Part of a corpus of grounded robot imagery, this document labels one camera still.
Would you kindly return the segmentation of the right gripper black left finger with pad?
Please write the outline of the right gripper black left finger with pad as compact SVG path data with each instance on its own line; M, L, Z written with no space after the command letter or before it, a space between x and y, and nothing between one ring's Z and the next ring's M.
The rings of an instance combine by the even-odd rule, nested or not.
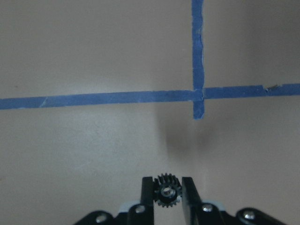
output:
M142 178L140 202L133 205L127 213L128 225L153 225L154 204L153 191L154 181L152 177Z

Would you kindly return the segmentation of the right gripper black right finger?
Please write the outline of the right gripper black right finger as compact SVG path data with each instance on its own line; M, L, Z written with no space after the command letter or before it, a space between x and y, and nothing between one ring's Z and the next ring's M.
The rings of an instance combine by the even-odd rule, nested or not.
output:
M222 225L219 209L203 202L191 177L182 177L182 207L187 225Z

